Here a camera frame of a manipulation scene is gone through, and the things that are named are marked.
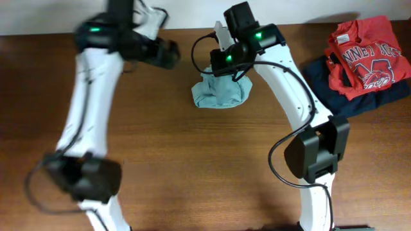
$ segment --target black joint housing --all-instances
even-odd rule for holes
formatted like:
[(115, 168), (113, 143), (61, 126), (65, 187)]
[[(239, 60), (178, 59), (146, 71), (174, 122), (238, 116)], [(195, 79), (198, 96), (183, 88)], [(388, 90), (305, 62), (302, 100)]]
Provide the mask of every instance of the black joint housing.
[(75, 201), (108, 203), (120, 188), (121, 166), (111, 160), (63, 156), (49, 160), (45, 167), (51, 179)]
[(344, 117), (330, 117), (316, 128), (308, 127), (297, 135), (284, 151), (290, 171), (308, 183), (338, 170), (344, 156), (349, 134), (349, 123)]

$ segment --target black wire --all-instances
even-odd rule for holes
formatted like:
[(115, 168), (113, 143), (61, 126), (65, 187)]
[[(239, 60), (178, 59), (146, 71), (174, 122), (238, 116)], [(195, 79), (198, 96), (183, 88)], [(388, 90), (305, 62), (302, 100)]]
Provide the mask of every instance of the black wire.
[(92, 212), (97, 219), (100, 221), (102, 227), (106, 230), (109, 231), (107, 226), (105, 225), (103, 219), (101, 218), (101, 216), (98, 214), (98, 211), (95, 209), (75, 209), (75, 210), (51, 210), (48, 209), (46, 206), (44, 206), (43, 204), (41, 204), (33, 195), (33, 193), (31, 192), (30, 189), (30, 184), (31, 184), (31, 180), (33, 179), (34, 174), (42, 169), (46, 164), (50, 163), (52, 160), (56, 160), (60, 157), (62, 157), (68, 150), (70, 150), (74, 144), (77, 142), (83, 126), (84, 126), (84, 121), (85, 121), (85, 116), (87, 114), (87, 107), (89, 104), (89, 98), (90, 98), (90, 91), (91, 91), (91, 84), (92, 84), (92, 79), (91, 79), (91, 75), (90, 75), (90, 67), (89, 67), (89, 63), (87, 62), (87, 58), (86, 57), (82, 57), (83, 58), (83, 63), (84, 63), (84, 69), (85, 69), (85, 81), (86, 81), (86, 88), (85, 88), (85, 97), (84, 97), (84, 103), (83, 103), (83, 110), (82, 110), (82, 115), (80, 118), (80, 124), (78, 125), (77, 131), (74, 134), (73, 138), (71, 139), (70, 143), (62, 150), (57, 150), (57, 152), (50, 156), (50, 157), (46, 157), (45, 159), (39, 161), (37, 163), (37, 165), (26, 175), (26, 178), (24, 179), (24, 192), (26, 194), (27, 199), (29, 200), (29, 202), (36, 207), (39, 211), (45, 213), (45, 214), (50, 214), (50, 215), (63, 215), (63, 214), (79, 214), (79, 213), (86, 213), (86, 212)]
[(327, 199), (328, 199), (328, 203), (329, 203), (329, 216), (330, 216), (330, 231), (334, 231), (333, 228), (333, 223), (334, 223), (334, 213), (333, 213), (333, 203), (331, 200), (331, 195), (328, 191), (328, 186), (323, 185), (323, 184), (310, 184), (310, 185), (299, 185), (299, 184), (294, 184), (291, 183), (289, 181), (287, 181), (286, 179), (284, 179), (274, 168), (274, 165), (272, 163), (272, 155), (274, 153), (274, 150), (280, 146), (282, 143), (284, 143), (285, 141), (287, 141), (289, 138), (294, 137), (295, 135), (298, 135), (299, 133), (303, 132), (310, 124), (311, 122), (314, 120), (315, 117), (315, 112), (317, 111), (316, 107), (315, 107), (315, 102), (313, 99), (313, 96), (311, 95), (311, 92), (309, 90), (309, 88), (307, 87), (307, 85), (303, 82), (302, 79), (300, 79), (300, 77), (293, 72), (291, 69), (289, 69), (288, 67), (285, 67), (281, 64), (277, 64), (275, 62), (266, 62), (266, 61), (254, 61), (254, 62), (247, 62), (247, 63), (242, 63), (242, 64), (236, 64), (230, 67), (226, 67), (223, 69), (220, 69), (218, 71), (203, 71), (201, 70), (198, 65), (195, 62), (194, 59), (194, 49), (195, 46), (198, 44), (198, 42), (200, 42), (201, 40), (205, 39), (205, 38), (215, 38), (216, 37), (216, 33), (212, 32), (208, 35), (204, 35), (203, 37), (200, 37), (199, 39), (197, 39), (194, 44), (193, 47), (191, 48), (191, 61), (193, 62), (194, 67), (203, 74), (213, 74), (213, 75), (219, 75), (219, 74), (223, 74), (223, 73), (227, 73), (230, 71), (237, 71), (240, 67), (246, 67), (247, 70), (254, 66), (254, 65), (272, 65), (274, 67), (279, 67), (281, 68), (284, 72), (288, 72), (290, 73), (301, 85), (301, 87), (304, 89), (304, 91), (307, 94), (307, 97), (310, 101), (310, 104), (312, 106), (312, 110), (310, 111), (310, 118), (307, 120), (307, 122), (304, 123), (304, 125), (302, 125), (300, 128), (296, 129), (295, 131), (293, 131), (292, 133), (288, 134), (287, 136), (285, 136), (284, 138), (280, 139), (279, 141), (277, 141), (271, 148), (271, 150), (268, 152), (268, 165), (270, 166), (271, 172), (273, 172), (273, 174), (280, 180), (282, 181), (282, 183), (285, 183), (286, 185), (289, 185), (291, 187), (297, 188), (297, 189), (310, 189), (313, 187), (321, 187), (323, 188), (323, 190), (326, 193)]

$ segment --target folded t-shirt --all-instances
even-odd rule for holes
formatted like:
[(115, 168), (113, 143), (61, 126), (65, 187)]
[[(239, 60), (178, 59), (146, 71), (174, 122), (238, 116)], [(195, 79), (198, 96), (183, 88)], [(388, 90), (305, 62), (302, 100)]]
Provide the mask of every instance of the folded t-shirt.
[[(328, 77), (330, 71), (326, 63), (327, 61), (328, 58), (322, 56), (307, 66), (302, 73), (310, 83), (314, 94), (324, 106), (336, 116), (357, 116), (363, 112), (377, 109), (384, 104), (403, 99), (410, 95), (410, 87), (408, 83), (403, 80), (393, 83), (389, 89), (370, 92), (349, 101), (338, 91), (329, 88)], [(345, 72), (343, 72), (343, 78), (347, 78)]]

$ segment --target light blue cloth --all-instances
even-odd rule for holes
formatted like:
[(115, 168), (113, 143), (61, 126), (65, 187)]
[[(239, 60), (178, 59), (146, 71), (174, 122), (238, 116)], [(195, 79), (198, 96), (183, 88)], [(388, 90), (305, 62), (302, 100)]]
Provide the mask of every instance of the light blue cloth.
[(212, 74), (201, 74), (201, 77), (203, 82), (191, 89), (194, 103), (199, 108), (232, 108), (249, 98), (252, 83), (246, 76), (237, 82), (232, 81), (231, 75), (215, 77)]

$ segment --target black motor joint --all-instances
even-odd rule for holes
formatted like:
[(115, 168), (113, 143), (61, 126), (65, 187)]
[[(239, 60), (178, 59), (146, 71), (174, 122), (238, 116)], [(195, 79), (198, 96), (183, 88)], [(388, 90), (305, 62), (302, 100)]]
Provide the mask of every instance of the black motor joint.
[[(277, 44), (282, 46), (286, 44), (283, 35), (275, 24), (259, 25), (251, 12), (248, 2), (234, 5), (224, 12), (224, 17), (230, 35), (236, 43), (225, 51), (214, 49), (210, 52), (214, 72), (226, 67), (254, 62), (256, 55), (262, 55), (265, 49)], [(236, 74), (237, 71), (248, 71), (251, 67), (242, 66), (235, 71), (220, 73), (216, 76)]]
[(133, 14), (134, 0), (110, 0), (107, 12), (86, 20), (75, 31), (74, 41), (79, 52), (86, 48), (103, 48), (109, 53), (119, 52), (126, 61), (174, 68), (180, 60), (177, 43), (159, 37), (151, 40), (135, 32), (133, 29), (139, 25), (134, 24)]

